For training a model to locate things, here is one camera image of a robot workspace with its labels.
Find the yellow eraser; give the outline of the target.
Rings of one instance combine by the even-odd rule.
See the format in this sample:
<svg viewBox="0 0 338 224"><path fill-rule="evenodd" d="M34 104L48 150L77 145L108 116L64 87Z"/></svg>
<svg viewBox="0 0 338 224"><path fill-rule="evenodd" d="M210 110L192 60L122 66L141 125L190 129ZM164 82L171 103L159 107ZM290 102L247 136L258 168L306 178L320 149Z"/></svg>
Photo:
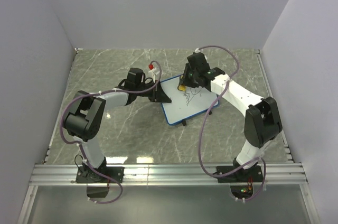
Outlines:
<svg viewBox="0 0 338 224"><path fill-rule="evenodd" d="M183 84L183 75L180 75L179 77L179 85L177 86L177 89L182 92L186 91L186 86Z"/></svg>

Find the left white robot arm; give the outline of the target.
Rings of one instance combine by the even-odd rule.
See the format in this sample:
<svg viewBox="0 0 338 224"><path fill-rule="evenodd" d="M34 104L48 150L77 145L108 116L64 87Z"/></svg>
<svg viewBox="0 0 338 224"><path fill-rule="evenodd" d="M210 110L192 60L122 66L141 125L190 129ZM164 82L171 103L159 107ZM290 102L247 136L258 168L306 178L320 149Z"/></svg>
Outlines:
<svg viewBox="0 0 338 224"><path fill-rule="evenodd" d="M61 129L65 129L74 141L62 139L67 144L77 144L82 154L80 176L100 183L108 179L107 162L103 155L97 134L105 112L120 106L127 106L137 97L147 97L151 102L171 103L161 87L162 70L150 64L149 77L140 68L131 68L127 77L112 90L97 93L78 91L61 118Z"/></svg>

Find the blue framed whiteboard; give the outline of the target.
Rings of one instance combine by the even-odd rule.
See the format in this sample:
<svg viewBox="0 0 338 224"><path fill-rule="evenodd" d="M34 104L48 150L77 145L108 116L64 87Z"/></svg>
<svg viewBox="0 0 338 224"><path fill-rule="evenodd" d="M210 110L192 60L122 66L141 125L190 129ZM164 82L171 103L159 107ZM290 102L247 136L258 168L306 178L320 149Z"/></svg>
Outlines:
<svg viewBox="0 0 338 224"><path fill-rule="evenodd" d="M179 124L184 120L204 113L216 100L217 95L205 88L187 87L178 90L179 76L161 82L161 87L170 98L170 103L161 103L166 121L169 125Z"/></svg>

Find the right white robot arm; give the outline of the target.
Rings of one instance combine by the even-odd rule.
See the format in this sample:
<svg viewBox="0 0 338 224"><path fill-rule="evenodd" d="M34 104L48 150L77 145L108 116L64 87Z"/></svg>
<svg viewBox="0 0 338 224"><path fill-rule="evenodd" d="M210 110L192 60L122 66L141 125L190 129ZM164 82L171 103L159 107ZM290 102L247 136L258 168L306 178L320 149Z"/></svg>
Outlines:
<svg viewBox="0 0 338 224"><path fill-rule="evenodd" d="M211 68L202 52L193 52L188 56L179 85L205 88L242 113L246 141L233 160L234 168L225 174L213 174L213 177L233 175L240 182L246 181L253 174L266 146L283 130L277 101L273 97L263 98L256 95L236 83L220 68Z"/></svg>

